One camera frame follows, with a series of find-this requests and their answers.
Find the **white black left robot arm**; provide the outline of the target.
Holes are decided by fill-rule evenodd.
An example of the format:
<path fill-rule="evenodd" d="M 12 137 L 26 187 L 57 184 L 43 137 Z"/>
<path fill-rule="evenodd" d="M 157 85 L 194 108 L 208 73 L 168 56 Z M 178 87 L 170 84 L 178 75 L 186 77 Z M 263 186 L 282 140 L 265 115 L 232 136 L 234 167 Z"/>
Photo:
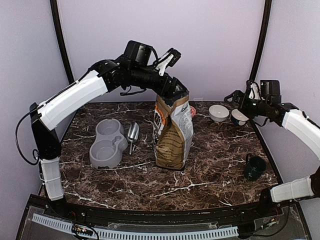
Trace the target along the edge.
<path fill-rule="evenodd" d="M 77 112 L 95 98 L 111 93 L 117 88 L 139 87 L 143 93 L 153 90 L 158 96 L 171 99 L 185 92 L 186 87 L 166 73 L 181 58 L 181 53 L 170 48 L 163 56 L 149 64 L 156 50 L 147 44 L 130 40 L 124 53 L 116 59 L 104 59 L 94 63 L 75 82 L 40 104 L 33 103 L 26 114 L 36 143 L 32 151 L 35 162 L 40 165 L 42 183 L 51 203 L 51 210 L 60 218 L 67 218 L 70 206 L 62 199 L 64 192 L 60 173 L 61 142 L 56 127 L 68 116 Z"/>

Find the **brown pet food bag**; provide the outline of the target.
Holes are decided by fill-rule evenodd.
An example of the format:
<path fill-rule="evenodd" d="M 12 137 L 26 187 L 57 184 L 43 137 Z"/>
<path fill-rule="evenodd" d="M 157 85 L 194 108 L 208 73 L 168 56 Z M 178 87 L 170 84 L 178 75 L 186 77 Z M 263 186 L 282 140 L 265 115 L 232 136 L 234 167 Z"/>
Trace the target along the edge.
<path fill-rule="evenodd" d="M 186 96 L 168 98 L 157 95 L 152 133 L 156 165 L 169 170 L 183 170 L 193 135 L 189 90 L 186 89 Z"/>

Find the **silver metal scoop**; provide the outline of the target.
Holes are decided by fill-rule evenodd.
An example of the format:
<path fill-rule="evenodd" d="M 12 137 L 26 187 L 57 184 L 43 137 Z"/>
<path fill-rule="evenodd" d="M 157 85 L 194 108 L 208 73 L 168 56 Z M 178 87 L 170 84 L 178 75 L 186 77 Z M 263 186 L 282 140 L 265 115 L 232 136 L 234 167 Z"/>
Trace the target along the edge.
<path fill-rule="evenodd" d="M 129 126 L 128 133 L 127 133 L 127 140 L 130 143 L 129 154 L 132 154 L 133 151 L 133 143 L 138 140 L 139 137 L 139 125 L 136 122 L 132 122 Z"/>

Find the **translucent double pet bowl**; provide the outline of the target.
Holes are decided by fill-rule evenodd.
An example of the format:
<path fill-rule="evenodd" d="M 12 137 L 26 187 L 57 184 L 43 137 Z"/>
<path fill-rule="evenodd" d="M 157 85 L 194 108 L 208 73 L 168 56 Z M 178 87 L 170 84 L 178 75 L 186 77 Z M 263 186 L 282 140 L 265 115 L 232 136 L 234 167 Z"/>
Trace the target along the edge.
<path fill-rule="evenodd" d="M 122 124 L 114 118 L 104 119 L 96 125 L 95 133 L 95 141 L 89 150 L 91 165 L 96 169 L 115 168 L 128 147 Z"/>

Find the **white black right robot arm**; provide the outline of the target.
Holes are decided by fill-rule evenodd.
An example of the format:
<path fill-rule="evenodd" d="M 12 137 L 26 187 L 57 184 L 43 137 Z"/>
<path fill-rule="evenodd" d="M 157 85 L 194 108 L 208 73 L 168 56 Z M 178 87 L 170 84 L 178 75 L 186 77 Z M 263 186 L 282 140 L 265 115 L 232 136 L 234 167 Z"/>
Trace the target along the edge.
<path fill-rule="evenodd" d="M 275 203 L 320 197 L 320 127 L 307 113 L 281 99 L 279 80 L 247 80 L 223 98 L 259 124 L 281 182 L 261 191 L 255 213 L 266 217 Z"/>

